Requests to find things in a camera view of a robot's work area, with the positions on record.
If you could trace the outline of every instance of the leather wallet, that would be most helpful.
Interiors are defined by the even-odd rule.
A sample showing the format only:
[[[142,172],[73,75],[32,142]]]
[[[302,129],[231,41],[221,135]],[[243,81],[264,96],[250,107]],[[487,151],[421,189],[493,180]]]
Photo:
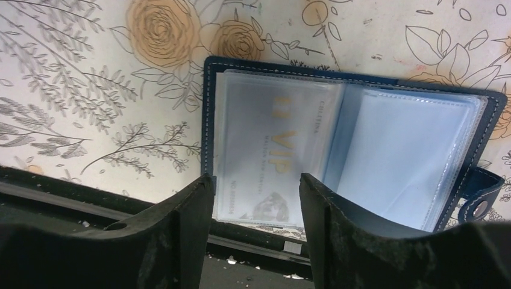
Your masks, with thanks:
[[[213,217],[303,227],[299,176],[422,231],[480,220],[503,179],[477,162],[507,102],[498,92],[208,57],[202,173]]]

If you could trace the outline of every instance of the clear plastic sleeve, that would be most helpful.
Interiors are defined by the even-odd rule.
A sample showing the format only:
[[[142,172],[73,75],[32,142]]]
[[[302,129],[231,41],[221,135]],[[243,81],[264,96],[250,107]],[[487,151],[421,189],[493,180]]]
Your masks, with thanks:
[[[486,106],[478,96],[227,70],[217,75],[214,217],[302,227],[302,172],[432,231]]]

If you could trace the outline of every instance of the floral backdrop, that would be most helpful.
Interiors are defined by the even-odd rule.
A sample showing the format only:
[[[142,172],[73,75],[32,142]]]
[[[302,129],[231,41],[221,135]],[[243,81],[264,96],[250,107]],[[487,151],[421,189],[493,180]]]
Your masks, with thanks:
[[[511,98],[511,2],[0,0],[0,164],[171,196],[199,175],[208,55]],[[511,219],[511,102],[479,165],[506,179],[486,218]]]

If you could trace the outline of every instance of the snap button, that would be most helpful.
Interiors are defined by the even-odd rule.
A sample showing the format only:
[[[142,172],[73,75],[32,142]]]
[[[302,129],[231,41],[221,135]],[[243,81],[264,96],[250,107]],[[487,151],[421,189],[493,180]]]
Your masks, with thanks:
[[[483,212],[486,211],[487,207],[488,207],[487,201],[484,200],[483,202],[480,202],[479,205],[477,205],[477,207],[475,208],[474,212],[472,213],[472,216],[474,216],[474,218],[481,217]]]

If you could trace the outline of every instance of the white stitching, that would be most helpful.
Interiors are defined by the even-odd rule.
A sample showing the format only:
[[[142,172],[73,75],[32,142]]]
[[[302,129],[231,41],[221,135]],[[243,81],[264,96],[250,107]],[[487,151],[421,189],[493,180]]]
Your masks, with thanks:
[[[482,194],[481,196],[479,196],[477,199],[473,200],[473,201],[472,201],[472,202],[471,202],[471,203],[470,203],[470,204],[466,207],[466,209],[464,210],[465,212],[463,213],[463,219],[462,219],[462,220],[463,220],[464,222],[466,222],[466,215],[468,214],[468,210],[471,208],[471,206],[472,206],[473,204],[475,204],[478,200],[482,199],[483,197],[485,197],[485,196],[487,196],[487,195],[489,195],[489,194],[493,194],[493,193],[496,193],[496,192],[500,191],[500,188],[501,188],[501,187],[498,187],[498,188],[496,188],[496,189],[494,189],[494,190],[492,190],[492,191],[486,192],[486,193]],[[485,215],[486,215],[486,214],[482,214],[479,218],[475,218],[475,220],[480,220],[480,219],[484,218],[484,216],[485,216]]]
[[[307,74],[307,73],[299,73],[299,72],[294,72],[294,71],[279,71],[278,69],[264,69],[264,68],[250,67],[250,66],[241,66],[241,65],[231,64],[231,63],[210,63],[208,65],[208,68],[207,68],[207,83],[208,83],[207,84],[207,93],[206,93],[207,94],[206,95],[207,110],[209,109],[209,105],[210,105],[210,99],[209,99],[209,94],[210,94],[209,90],[210,90],[210,84],[211,84],[210,83],[210,77],[211,77],[210,69],[211,69],[211,65],[216,65],[216,64],[219,64],[219,65],[222,65],[222,66],[231,66],[231,67],[238,67],[238,68],[248,68],[248,69],[259,70],[259,71],[264,71],[264,72],[286,72],[286,73],[291,73],[293,75],[309,76],[309,77],[314,77],[314,78],[342,79],[342,80],[352,81],[354,83],[363,82],[363,83],[369,83],[369,84],[388,85],[388,86],[393,86],[393,87],[404,87],[404,88],[407,88],[407,89],[417,89],[415,87],[405,86],[405,85],[384,84],[384,83],[380,83],[380,82],[365,81],[365,80],[355,80],[355,79],[346,79],[346,78],[338,78],[338,77],[330,77],[330,76],[311,75],[311,74]],[[440,90],[428,90],[428,91],[442,92]],[[466,179],[466,176],[467,176],[467,174],[469,172],[469,169],[470,169],[470,167],[474,163],[475,156],[477,155],[477,152],[479,151],[479,149],[481,147],[481,144],[483,143],[484,137],[485,137],[486,133],[488,132],[488,129],[490,128],[490,124],[492,123],[492,121],[493,121],[493,119],[495,117],[495,113],[497,112],[497,109],[499,107],[498,99],[496,99],[494,97],[491,97],[491,96],[488,96],[488,97],[493,99],[493,100],[495,100],[495,102],[496,102],[495,108],[494,108],[494,112],[492,113],[492,116],[490,117],[490,120],[488,121],[488,125],[486,126],[486,129],[484,130],[483,135],[481,136],[481,140],[479,141],[479,144],[477,145],[477,148],[475,149],[475,152],[474,152],[474,154],[472,156],[472,159],[470,160],[470,164],[468,165],[468,167],[467,167],[467,169],[465,171],[465,174],[463,175],[463,179],[462,179],[460,185],[458,186],[458,189],[456,190],[456,193],[454,194],[454,197],[451,199],[451,203],[449,204],[449,207],[447,208],[444,216],[442,217],[442,220],[439,222],[439,225],[438,225],[437,229],[440,229],[441,224],[445,220],[445,216],[447,216],[447,212],[449,212],[449,210],[453,206],[454,200],[458,196],[462,185],[465,183],[465,179]],[[208,132],[208,122],[209,122],[209,112],[206,113],[206,132]],[[205,152],[205,155],[204,155],[204,159],[205,159],[204,160],[204,172],[206,172],[207,171],[208,154],[209,154],[209,151],[207,149],[207,147],[208,147],[207,146],[207,140],[205,140],[204,145],[206,147],[206,152]]]
[[[484,175],[489,176],[490,178],[494,179],[495,181],[498,181],[498,180],[499,180],[499,178],[498,178],[498,177],[496,177],[494,174],[491,174],[491,175],[490,175],[489,173],[487,173],[485,170],[482,170],[481,168],[477,168],[477,171],[478,171],[478,172],[480,172],[480,173],[482,173],[482,174],[484,174]]]

